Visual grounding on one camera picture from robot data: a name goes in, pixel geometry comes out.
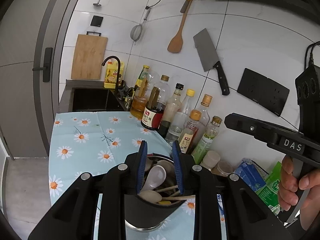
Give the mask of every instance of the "countertop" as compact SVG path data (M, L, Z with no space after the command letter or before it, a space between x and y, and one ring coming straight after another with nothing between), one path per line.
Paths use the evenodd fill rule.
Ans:
M60 113L69 113L72 112L72 106L73 106L73 95L74 95L74 89L75 88L99 88L99 89L106 89L103 87L103 81L96 81L96 80L66 80L66 87L63 91L58 114ZM106 89L110 90L113 94L115 94L114 89ZM116 100L119 102L119 104L122 106L124 111L128 112L130 109L126 109L124 107L125 101L119 99L116 96Z

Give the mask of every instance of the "gold bottle cap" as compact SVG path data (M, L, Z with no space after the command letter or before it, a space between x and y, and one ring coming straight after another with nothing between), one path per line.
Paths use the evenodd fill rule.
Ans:
M194 97L195 96L195 91L193 89L188 89L187 90L187 96Z
M163 81L168 81L168 80L169 80L169 77L166 76L166 75L162 75L162 76L161 76L161 80L163 80Z
M211 100L212 100L212 96L208 94L204 94L201 105L209 107Z
M222 119L220 117L218 117L216 115L214 117L212 117L212 121L211 121L212 124L215 124L216 126L219 127L221 122L222 122Z
M200 118L201 118L201 112L196 110L196 109L193 109L191 111L190 118L195 120L195 121L199 121Z

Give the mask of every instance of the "cleaver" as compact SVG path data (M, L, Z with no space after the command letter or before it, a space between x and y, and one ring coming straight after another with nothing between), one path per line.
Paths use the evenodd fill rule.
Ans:
M198 51L203 70L206 72L210 69L216 68L218 71L222 95L229 95L230 90L228 81L207 29L204 28L198 34L193 36L193 40L195 41L195 46Z

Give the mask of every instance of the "glass bottle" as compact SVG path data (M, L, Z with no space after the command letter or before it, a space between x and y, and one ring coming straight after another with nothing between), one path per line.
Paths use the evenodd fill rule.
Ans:
M190 117L184 123L183 131L178 139L182 153L187 152L193 136L197 133L200 117L201 113L194 109L191 111Z
M219 133L219 127L221 122L222 122L222 119L220 117L214 116L212 118L212 121L205 128L205 132L202 138L198 142L196 148L191 153L196 164L200 164L204 156L207 154L213 139Z
M211 103L212 96L205 94L202 102L199 107L196 108L196 110L201 112L201 119L199 120L199 129L192 141L191 148L189 150L193 151L198 142L200 141L202 135L204 134L205 127L210 121L210 116L208 114L209 105Z
M172 147L172 143L178 140L182 130L183 125L190 115L192 109L192 98L195 95L195 91L192 89L187 90L186 97L181 103L180 109L174 115L173 121L169 127L168 133L165 137L165 140Z
M181 92L183 90L183 85L177 83L176 90L174 91L172 97L170 97L165 106L165 110L162 116L162 120L158 129L158 134L160 134L163 138L167 135L170 124L174 118L174 115L178 111L181 106L180 97Z
M153 87L141 120L144 128L158 130L169 97L168 80L168 76L162 75L160 82Z
M143 79L148 77L149 68L150 68L149 66L143 65L143 69L136 81L136 84L134 85L134 91L136 91L139 87L141 87Z
M147 78L144 78L141 87L138 87L133 96L133 101L130 109L130 113L133 116L142 119L143 112L149 100L152 87L153 86L150 85Z

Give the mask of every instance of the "light blue tablecloth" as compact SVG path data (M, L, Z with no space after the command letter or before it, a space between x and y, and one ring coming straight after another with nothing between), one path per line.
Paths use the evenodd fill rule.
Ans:
M129 112L57 114L49 157L51 203L54 204L81 173L90 172L95 176L123 163L128 154L138 151L142 140L148 142L148 153L169 156L171 147L166 141L157 132L144 129L140 120ZM97 210L94 239L97 239L99 214ZM127 229L127 240L192 240L194 215L195 201L187 200L153 232ZM224 221L221 229L225 232Z

